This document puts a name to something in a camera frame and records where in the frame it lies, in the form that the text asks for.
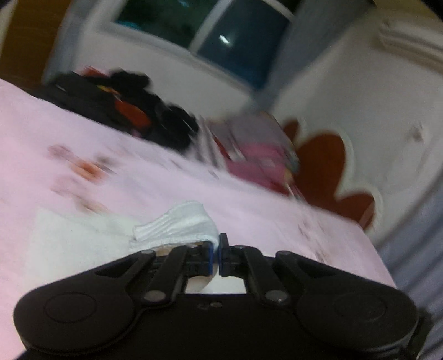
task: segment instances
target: screw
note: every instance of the screw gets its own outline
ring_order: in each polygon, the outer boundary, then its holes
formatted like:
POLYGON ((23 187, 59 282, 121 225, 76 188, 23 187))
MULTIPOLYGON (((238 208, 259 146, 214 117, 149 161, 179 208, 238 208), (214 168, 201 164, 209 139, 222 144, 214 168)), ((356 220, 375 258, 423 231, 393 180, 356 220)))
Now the screw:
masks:
POLYGON ((151 254, 154 254, 155 251, 154 251, 154 250, 147 249, 147 250, 142 250, 141 253, 142 253, 142 254, 145 254, 145 255, 151 255, 151 254))
POLYGON ((209 306, 211 308, 221 308, 222 307, 222 303, 219 301, 213 301, 212 303, 209 304, 209 306))
POLYGON ((281 290, 270 290, 264 295, 264 297, 269 301, 282 304, 289 298, 289 295, 281 290))
POLYGON ((277 254, 278 255, 292 255, 292 252, 283 250, 283 251, 279 251, 277 254))
POLYGON ((151 290, 144 295, 144 299, 150 302, 161 302, 166 299, 166 294, 160 290, 151 290))

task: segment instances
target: glass pane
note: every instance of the glass pane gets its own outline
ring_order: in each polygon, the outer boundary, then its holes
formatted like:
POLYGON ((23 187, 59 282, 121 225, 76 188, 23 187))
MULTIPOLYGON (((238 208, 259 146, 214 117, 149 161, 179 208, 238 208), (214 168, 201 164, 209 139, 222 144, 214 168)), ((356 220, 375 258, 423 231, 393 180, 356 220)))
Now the glass pane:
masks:
POLYGON ((188 47, 217 0, 129 0, 116 22, 188 47))
POLYGON ((302 2, 302 0, 277 0, 284 7, 288 8, 291 12, 295 12, 298 5, 302 2))
POLYGON ((288 23, 263 1, 235 0, 198 54, 260 88, 288 23))

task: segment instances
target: window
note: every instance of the window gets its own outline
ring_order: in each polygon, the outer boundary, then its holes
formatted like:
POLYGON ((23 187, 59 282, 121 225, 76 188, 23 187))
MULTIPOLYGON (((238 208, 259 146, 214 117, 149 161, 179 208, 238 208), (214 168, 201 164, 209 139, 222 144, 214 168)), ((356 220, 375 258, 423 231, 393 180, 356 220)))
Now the window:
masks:
POLYGON ((188 49, 254 88, 301 0, 128 0, 120 25, 188 49))

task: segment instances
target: pile of clothes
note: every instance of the pile of clothes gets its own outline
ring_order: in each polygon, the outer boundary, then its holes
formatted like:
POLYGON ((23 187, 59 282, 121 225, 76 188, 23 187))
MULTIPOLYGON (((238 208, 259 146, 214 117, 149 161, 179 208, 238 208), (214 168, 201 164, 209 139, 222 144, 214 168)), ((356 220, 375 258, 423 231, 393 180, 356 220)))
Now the pile of clothes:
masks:
POLYGON ((108 76, 91 69, 83 76, 60 74, 31 95, 161 146, 186 150, 199 131, 195 117, 147 91, 150 84, 144 74, 119 70, 108 76))

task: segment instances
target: bed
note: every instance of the bed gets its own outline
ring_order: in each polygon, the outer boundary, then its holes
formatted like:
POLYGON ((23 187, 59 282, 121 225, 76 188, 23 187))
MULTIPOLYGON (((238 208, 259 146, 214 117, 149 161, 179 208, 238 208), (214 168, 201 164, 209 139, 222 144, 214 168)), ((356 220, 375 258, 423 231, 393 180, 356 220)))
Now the bed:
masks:
POLYGON ((355 222, 62 110, 4 81, 0 129, 1 359, 23 350, 12 312, 30 290, 26 259, 39 209, 149 222, 196 200, 231 245, 258 247, 267 256, 290 250, 395 286, 355 222))

